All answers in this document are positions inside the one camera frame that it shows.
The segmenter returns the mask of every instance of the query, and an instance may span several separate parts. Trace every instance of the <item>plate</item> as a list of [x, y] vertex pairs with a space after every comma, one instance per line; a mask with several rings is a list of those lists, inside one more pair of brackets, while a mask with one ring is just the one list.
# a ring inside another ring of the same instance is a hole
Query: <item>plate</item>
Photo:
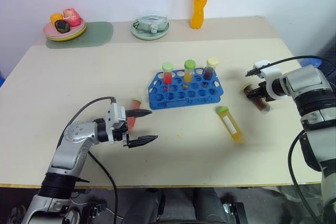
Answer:
[[86, 29], [86, 23], [85, 23], [85, 25], [84, 25], [84, 28], [80, 31], [80, 32], [78, 32], [78, 33], [76, 33], [76, 34], [74, 34], [74, 35], [72, 35], [72, 36], [70, 36], [70, 37], [67, 37], [67, 38], [60, 38], [60, 39], [53, 39], [53, 38], [50, 38], [50, 37], [48, 37], [47, 36], [47, 39], [50, 39], [50, 40], [52, 40], [52, 41], [66, 41], [66, 40], [71, 40], [71, 39], [74, 39], [74, 38], [77, 38], [79, 35], [81, 35], [82, 33], [84, 33], [84, 31], [85, 31], [85, 29]]
[[136, 38], [143, 39], [143, 40], [160, 39], [160, 38], [162, 38], [163, 36], [166, 35], [166, 33], [168, 32], [169, 27], [170, 27], [170, 23], [168, 22], [166, 28], [163, 31], [159, 32], [159, 33], [156, 33], [156, 34], [152, 34], [152, 33], [139, 33], [137, 31], [137, 29], [133, 26], [133, 24], [136, 23], [136, 22], [138, 22], [138, 20], [135, 20], [134, 22], [132, 22], [131, 31], [136, 36]]
[[52, 23], [48, 23], [44, 26], [43, 32], [46, 36], [51, 38], [65, 38], [67, 36], [72, 36], [75, 32], [82, 29], [85, 25], [85, 22], [83, 19], [81, 19], [81, 22], [78, 26], [70, 26], [70, 31], [67, 33], [61, 34], [58, 30], [56, 30], [56, 27]]

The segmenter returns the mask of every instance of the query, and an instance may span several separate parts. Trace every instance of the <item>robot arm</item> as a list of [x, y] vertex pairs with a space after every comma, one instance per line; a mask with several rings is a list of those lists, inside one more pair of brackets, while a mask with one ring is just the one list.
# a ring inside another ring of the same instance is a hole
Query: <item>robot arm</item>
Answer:
[[75, 122], [65, 131], [49, 165], [45, 179], [37, 195], [29, 205], [22, 224], [44, 223], [46, 218], [52, 223], [63, 223], [63, 215], [68, 211], [71, 192], [76, 182], [88, 182], [79, 178], [86, 161], [89, 148], [101, 142], [122, 141], [129, 148], [145, 145], [158, 136], [148, 135], [137, 140], [129, 140], [127, 117], [150, 114], [149, 110], [130, 110], [112, 103], [105, 120]]
[[[258, 62], [255, 68], [268, 63]], [[293, 98], [305, 130], [300, 137], [305, 161], [314, 170], [322, 172], [323, 204], [325, 207], [333, 205], [336, 211], [336, 97], [328, 81], [313, 66], [286, 74], [271, 66], [262, 69], [258, 76], [265, 81], [249, 92], [247, 98], [266, 98], [266, 101], [287, 96]]]

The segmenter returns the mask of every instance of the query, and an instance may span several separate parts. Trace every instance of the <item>yellow plate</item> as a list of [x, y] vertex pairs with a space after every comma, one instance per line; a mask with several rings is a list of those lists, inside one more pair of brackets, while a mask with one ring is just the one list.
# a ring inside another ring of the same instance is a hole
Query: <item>yellow plate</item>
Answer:
[[78, 37], [79, 35], [81, 35], [81, 34], [85, 31], [85, 29], [86, 29], [86, 23], [85, 23], [85, 25], [84, 25], [83, 30], [80, 31], [79, 33], [73, 35], [73, 36], [70, 36], [70, 37], [68, 37], [68, 38], [63, 38], [63, 39], [51, 39], [51, 38], [48, 38], [48, 37], [47, 37], [47, 39], [50, 39], [50, 40], [52, 40], [52, 41], [67, 41], [67, 40], [71, 40], [71, 39], [74, 39], [74, 38]]

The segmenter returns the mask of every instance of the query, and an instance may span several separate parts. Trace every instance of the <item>test tube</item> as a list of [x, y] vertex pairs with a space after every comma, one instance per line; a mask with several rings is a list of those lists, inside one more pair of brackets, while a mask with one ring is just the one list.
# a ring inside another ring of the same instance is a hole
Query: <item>test tube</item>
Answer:
[[170, 85], [173, 82], [173, 68], [173, 64], [168, 61], [162, 64], [163, 83], [166, 85]]
[[[132, 99], [131, 110], [139, 109], [141, 103], [142, 103], [141, 98], [134, 97]], [[132, 117], [127, 118], [127, 125], [128, 125], [129, 131], [131, 131], [134, 128], [134, 124], [135, 124], [135, 117], [132, 116]]]
[[240, 128], [238, 127], [238, 124], [230, 114], [229, 108], [220, 107], [217, 113], [220, 116], [220, 118], [222, 118], [227, 130], [229, 131], [232, 138], [236, 141], [236, 143], [242, 144], [244, 142], [243, 134]]
[[207, 81], [210, 80], [217, 66], [218, 66], [218, 59], [216, 57], [208, 58], [203, 78]]
[[[196, 62], [194, 60], [186, 60], [184, 62], [184, 82], [188, 83], [193, 80], [195, 67], [196, 67]], [[183, 84], [183, 88], [187, 89], [188, 85]]]
[[[244, 94], [248, 94], [254, 89], [253, 85], [251, 83], [247, 83], [242, 86], [242, 90]], [[255, 107], [262, 113], [266, 114], [271, 110], [271, 106], [268, 102], [265, 101], [263, 98], [255, 98], [255, 99], [249, 99]]]

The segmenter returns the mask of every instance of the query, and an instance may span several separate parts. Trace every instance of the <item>orange liquid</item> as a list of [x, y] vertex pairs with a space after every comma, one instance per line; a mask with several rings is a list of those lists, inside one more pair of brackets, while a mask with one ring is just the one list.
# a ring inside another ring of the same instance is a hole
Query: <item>orange liquid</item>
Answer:
[[204, 21], [204, 6], [208, 0], [194, 0], [194, 15], [191, 18], [190, 26], [194, 29], [200, 29]]

